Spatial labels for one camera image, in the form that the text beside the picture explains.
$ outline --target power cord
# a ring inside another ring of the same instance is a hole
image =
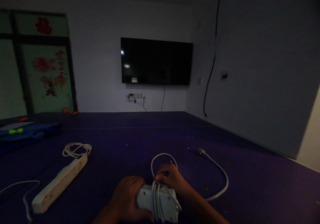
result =
[[[73,151],[71,151],[70,147],[72,146],[78,146],[76,149],[74,149]],[[85,153],[75,153],[76,150],[78,150],[79,148],[84,148],[86,150]],[[92,150],[92,146],[89,145],[89,144],[82,144],[82,143],[79,143],[79,142],[72,142],[72,143],[68,143],[64,150],[62,151],[62,156],[71,156],[71,157],[74,157],[74,158],[78,158],[79,156],[83,156],[83,155],[86,155],[86,154],[90,154],[91,153],[91,150]]]
[[[162,107],[163,107],[163,101],[164,101],[164,93],[166,91],[166,86],[164,86],[164,90],[163,90],[163,98],[162,98],[162,105],[161,105],[161,111],[162,111]]]
[[[144,108],[144,99],[145,99],[145,98],[143,98],[143,101],[142,101],[141,103],[138,103],[136,100],[134,101],[134,103],[137,103],[137,104],[139,104],[139,105],[142,104],[143,109],[144,109],[145,111],[147,111],[147,110]]]
[[[206,156],[207,158],[209,158],[218,168],[220,168],[220,170],[223,172],[223,174],[225,175],[226,177],[226,184],[224,186],[224,188],[219,191],[217,194],[209,197],[209,198],[206,198],[205,200],[206,201],[212,201],[216,198],[218,198],[220,195],[222,195],[228,188],[229,186],[229,178],[228,178],[228,175],[227,173],[223,170],[223,168],[218,164],[216,163],[202,148],[199,148],[197,153],[199,155],[204,155]],[[152,161],[151,161],[151,173],[152,173],[152,176],[154,177],[154,172],[153,172],[153,161],[159,157],[159,156],[162,156],[162,155],[166,155],[166,156],[169,156],[172,158],[172,160],[174,161],[174,164],[175,166],[177,167],[178,169],[178,165],[177,165],[177,162],[176,160],[173,158],[173,156],[171,156],[170,154],[167,154],[167,153],[160,153],[158,155],[156,155]],[[156,181],[153,181],[152,183],[152,186],[151,186],[151,212],[152,212],[152,216],[153,218],[156,220],[156,221],[159,221],[161,220],[162,223],[164,223],[164,216],[163,216],[163,211],[162,211],[162,206],[161,206],[161,201],[160,201],[160,188],[163,187],[169,194],[169,196],[173,199],[173,201],[176,203],[177,205],[177,208],[179,211],[181,211],[181,206],[179,205],[178,201],[176,198],[174,198],[170,191],[168,190],[167,186],[165,185],[162,185],[161,183],[159,182],[156,182]]]
[[[7,186],[6,188],[2,189],[2,190],[0,191],[0,194],[1,194],[1,192],[3,192],[4,190],[6,190],[6,189],[9,188],[9,187],[12,187],[12,186],[14,186],[14,185],[21,184],[21,183],[28,183],[28,182],[36,182],[36,183],[37,183],[37,184],[36,184],[33,188],[31,188],[26,194],[24,194],[24,196],[23,196],[23,198],[22,198],[23,204],[24,204],[24,206],[26,207],[27,219],[28,219],[29,224],[30,224],[30,223],[32,222],[32,218],[30,217],[30,214],[29,214],[29,207],[28,207],[28,203],[27,203],[27,200],[26,200],[26,196],[27,196],[27,194],[28,194],[29,192],[31,192],[33,189],[35,189],[35,188],[40,184],[40,181],[38,181],[38,180],[32,180],[32,181],[16,182],[16,183],[11,184],[11,185]]]
[[[160,154],[156,155],[151,161],[151,172],[152,172],[153,177],[154,177],[153,167],[152,167],[153,161],[161,155],[167,155],[167,156],[171,157],[173,159],[177,169],[178,169],[177,162],[175,161],[173,156],[171,156],[170,154],[167,154],[167,153],[160,153]],[[169,194],[171,199],[176,203],[178,210],[181,211],[182,208],[181,208],[180,204],[178,203],[177,199],[171,195],[167,186],[162,185],[159,182],[153,181],[152,186],[151,186],[151,212],[152,212],[152,216],[157,222],[159,220],[161,220],[161,222],[164,223],[164,216],[163,216],[162,205],[161,205],[161,201],[160,201],[160,188],[161,187],[163,187],[167,191],[167,193]]]
[[[218,0],[218,6],[217,6],[217,15],[216,15],[216,31],[215,31],[215,35],[214,35],[214,58],[213,58],[213,63],[212,63],[212,67],[211,67],[211,71],[210,71],[210,75],[209,75],[209,79],[207,82],[207,86],[206,86],[206,92],[204,94],[204,100],[203,100],[203,113],[205,115],[205,117],[207,117],[206,111],[205,111],[205,103],[206,103],[206,96],[207,96],[207,90],[208,90],[208,85],[209,85],[209,81],[211,78],[211,74],[212,74],[212,70],[213,70],[213,66],[214,66],[214,62],[216,60],[216,53],[217,53],[217,27],[218,27],[218,13],[219,13],[219,6],[220,6],[220,0]]]

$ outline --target human hand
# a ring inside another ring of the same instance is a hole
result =
[[[135,195],[145,183],[141,177],[128,176],[123,178],[116,187],[111,201],[93,223],[136,222],[143,219],[149,219],[154,223],[152,213],[149,210],[139,209],[135,205]]]
[[[178,194],[183,196],[188,194],[192,190],[192,187],[183,178],[183,176],[173,163],[163,164],[162,166],[160,166],[154,180],[161,182],[170,188],[173,188]]]

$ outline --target floor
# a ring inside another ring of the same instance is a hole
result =
[[[225,180],[196,154],[200,147],[229,176],[228,190],[210,204],[230,223],[320,222],[319,173],[185,112],[41,113],[28,121],[63,124],[61,134],[0,156],[0,190],[18,181],[41,181],[29,193],[29,203],[72,161],[61,155],[66,144],[93,147],[87,165],[47,212],[34,215],[34,223],[91,223],[124,176],[141,176],[151,184],[151,160],[162,152],[176,159],[182,175],[203,197],[212,196]],[[168,157],[159,157],[154,169],[165,162]],[[32,185],[1,194],[1,223],[28,223],[22,197]],[[178,200],[179,222],[198,223],[189,205]]]

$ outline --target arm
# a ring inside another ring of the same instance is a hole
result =
[[[111,201],[106,205],[92,224],[117,224],[120,221],[135,222],[149,219],[154,222],[150,211],[138,209],[135,195],[146,182],[141,177],[128,176],[116,187]]]
[[[228,224],[227,220],[189,185],[174,164],[162,165],[155,180],[175,189],[179,195],[183,196],[198,213],[203,223]]]

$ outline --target television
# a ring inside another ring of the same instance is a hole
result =
[[[121,38],[122,83],[189,85],[192,43]]]

